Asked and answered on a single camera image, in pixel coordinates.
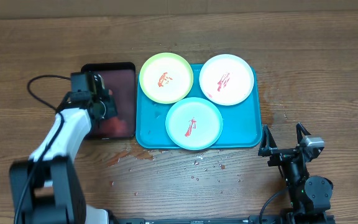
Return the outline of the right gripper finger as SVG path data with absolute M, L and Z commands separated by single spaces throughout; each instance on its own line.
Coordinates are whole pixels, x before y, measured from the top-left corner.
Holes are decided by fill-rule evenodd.
M 258 156 L 267 157 L 272 156 L 277 150 L 275 140 L 265 124 L 262 128 L 262 139 L 259 146 Z
M 299 146 L 306 146 L 306 140 L 310 135 L 310 132 L 301 123 L 296 125 L 296 136 Z

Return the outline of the light blue plate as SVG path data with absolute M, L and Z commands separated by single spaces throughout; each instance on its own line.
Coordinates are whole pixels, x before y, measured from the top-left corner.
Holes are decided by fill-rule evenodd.
M 187 150 L 202 150 L 212 146 L 223 131 L 223 117 L 209 100 L 185 98 L 175 103 L 165 119 L 168 137 Z

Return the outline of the yellow-green plate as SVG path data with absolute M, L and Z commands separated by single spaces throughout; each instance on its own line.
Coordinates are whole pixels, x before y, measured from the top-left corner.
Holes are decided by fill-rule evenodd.
M 139 83 L 144 94 L 154 102 L 171 104 L 189 94 L 194 81 L 190 64 L 174 53 L 159 53 L 143 64 Z

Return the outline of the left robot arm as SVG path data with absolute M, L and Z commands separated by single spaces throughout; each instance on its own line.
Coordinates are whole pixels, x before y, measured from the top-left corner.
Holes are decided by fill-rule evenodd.
M 105 209 L 88 205 L 74 167 L 81 143 L 101 121 L 117 116 L 101 75 L 75 72 L 55 122 L 27 160 L 9 169 L 14 223 L 117 223 Z

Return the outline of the green and orange sponge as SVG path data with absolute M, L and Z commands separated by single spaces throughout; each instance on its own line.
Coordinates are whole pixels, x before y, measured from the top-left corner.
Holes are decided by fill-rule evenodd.
M 127 123 L 120 120 L 117 116 L 103 120 L 99 127 L 99 132 L 103 134 L 122 135 L 127 131 Z

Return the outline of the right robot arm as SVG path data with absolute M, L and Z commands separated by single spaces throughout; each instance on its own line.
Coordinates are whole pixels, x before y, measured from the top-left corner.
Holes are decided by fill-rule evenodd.
M 313 136 L 301 124 L 296 125 L 297 145 L 294 148 L 279 149 L 267 125 L 263 126 L 258 155 L 268 157 L 269 167 L 277 167 L 285 181 L 285 188 L 271 196 L 259 213 L 259 223 L 334 223 L 334 217 L 327 216 L 331 208 L 333 183 L 318 175 L 311 176 L 306 164 L 316 159 L 325 147 L 324 140 Z M 288 193 L 291 207 L 281 210 L 279 215 L 264 216 L 271 201 Z

